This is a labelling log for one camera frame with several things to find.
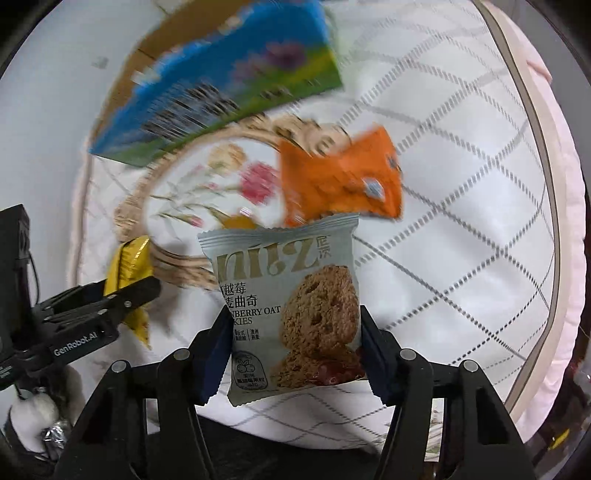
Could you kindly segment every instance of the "wall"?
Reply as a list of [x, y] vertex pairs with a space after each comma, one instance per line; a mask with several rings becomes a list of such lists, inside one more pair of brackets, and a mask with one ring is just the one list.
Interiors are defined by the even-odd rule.
[[[163, 15], [150, 0], [63, 0], [0, 79], [0, 209], [27, 209], [42, 299], [65, 288], [82, 142], [126, 55]], [[0, 392], [2, 425], [13, 398]]]

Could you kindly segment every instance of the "cookie image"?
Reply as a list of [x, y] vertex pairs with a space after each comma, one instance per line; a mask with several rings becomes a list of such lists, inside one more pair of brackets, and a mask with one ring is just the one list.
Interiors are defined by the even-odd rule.
[[365, 376], [357, 354], [345, 346], [322, 360], [291, 351], [271, 370], [271, 380], [278, 387], [301, 388], [306, 385], [339, 385]]
[[327, 265], [307, 275], [283, 306], [281, 320], [283, 345], [310, 358], [324, 358], [351, 343], [359, 300], [349, 269]]

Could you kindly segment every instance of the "screw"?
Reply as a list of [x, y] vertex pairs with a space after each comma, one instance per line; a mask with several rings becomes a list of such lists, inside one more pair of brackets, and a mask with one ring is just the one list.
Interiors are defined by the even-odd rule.
[[478, 370], [478, 364], [474, 360], [466, 360], [464, 362], [464, 368], [469, 372], [475, 372]]
[[126, 368], [127, 364], [123, 360], [117, 360], [113, 365], [111, 365], [111, 370], [116, 374], [121, 373]]
[[186, 360], [191, 355], [191, 352], [186, 348], [179, 348], [176, 352], [173, 353], [173, 357], [175, 360]]
[[414, 360], [417, 357], [417, 353], [414, 350], [411, 350], [410, 348], [404, 348], [402, 350], [400, 350], [400, 358], [403, 358], [404, 360]]

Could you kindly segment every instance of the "orange snack bag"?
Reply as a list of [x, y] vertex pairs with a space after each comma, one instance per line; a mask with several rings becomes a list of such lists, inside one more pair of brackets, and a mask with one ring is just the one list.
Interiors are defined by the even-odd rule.
[[398, 158], [384, 127], [365, 133], [336, 154], [310, 155], [288, 140], [280, 142], [279, 152], [287, 226], [333, 213], [400, 216]]

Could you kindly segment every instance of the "robotic arm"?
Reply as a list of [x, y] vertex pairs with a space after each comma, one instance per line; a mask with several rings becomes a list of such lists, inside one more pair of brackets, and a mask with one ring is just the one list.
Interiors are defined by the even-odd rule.
[[[29, 221], [22, 205], [0, 212], [0, 390], [42, 382], [52, 372], [118, 337], [117, 325], [160, 294], [154, 277], [103, 296], [104, 281], [30, 305]], [[519, 434], [494, 387], [472, 360], [434, 364], [402, 349], [361, 307], [362, 363], [372, 392], [396, 406], [375, 480], [418, 480], [431, 402], [444, 398], [437, 478], [534, 480]], [[214, 480], [195, 405], [219, 388], [232, 352], [233, 319], [224, 307], [210, 329], [162, 362], [114, 362], [84, 407], [52, 476], [55, 480], [148, 480], [148, 398], [158, 400], [165, 471], [150, 480]]]

